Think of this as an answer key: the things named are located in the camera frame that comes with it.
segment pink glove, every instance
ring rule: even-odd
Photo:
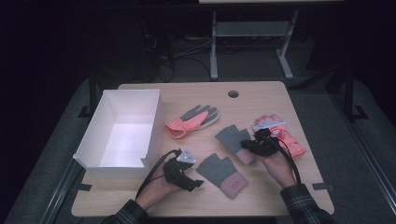
[[[173,138],[181,138],[186,134],[203,129],[219,119],[218,110],[215,107],[200,105],[187,111],[180,118],[165,125],[165,130]]]
[[[260,124],[262,121],[281,121],[282,119],[278,115],[264,115],[259,119],[256,119],[256,124]],[[297,143],[297,141],[288,132],[285,125],[276,125],[269,128],[272,137],[279,139],[279,145],[286,150],[289,150],[290,155],[295,158],[306,152],[306,149]]]

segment round hole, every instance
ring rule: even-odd
[[[239,92],[237,91],[229,91],[228,92],[228,96],[230,96],[231,98],[236,98],[239,96]]]

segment plaid sleeve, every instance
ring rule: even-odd
[[[294,223],[334,223],[330,214],[320,209],[304,184],[280,191]]]
[[[149,214],[134,200],[129,200],[116,215],[107,217],[102,224],[143,224]]]

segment pink and gray glove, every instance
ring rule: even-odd
[[[221,130],[215,137],[244,164],[251,164],[256,160],[254,154],[241,146],[241,141],[250,140],[248,130],[244,129],[239,132],[235,125],[231,125]]]
[[[216,153],[204,159],[196,171],[230,198],[248,185],[248,180],[236,170],[230,158],[221,160]]]
[[[256,124],[260,124],[263,121],[282,121],[282,119],[278,115],[263,115],[261,118],[256,119]],[[285,125],[276,125],[274,127],[268,128],[271,132],[272,137],[277,137],[279,140],[279,145],[286,150],[289,150],[290,155],[295,158],[300,156],[306,152],[305,148],[297,143],[291,134],[288,132],[288,129]]]
[[[215,107],[200,105],[187,111],[180,118],[165,124],[165,130],[173,138],[181,138],[186,134],[203,129],[219,119],[218,110]]]

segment white box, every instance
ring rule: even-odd
[[[96,178],[144,179],[161,157],[160,90],[104,91],[73,158]]]

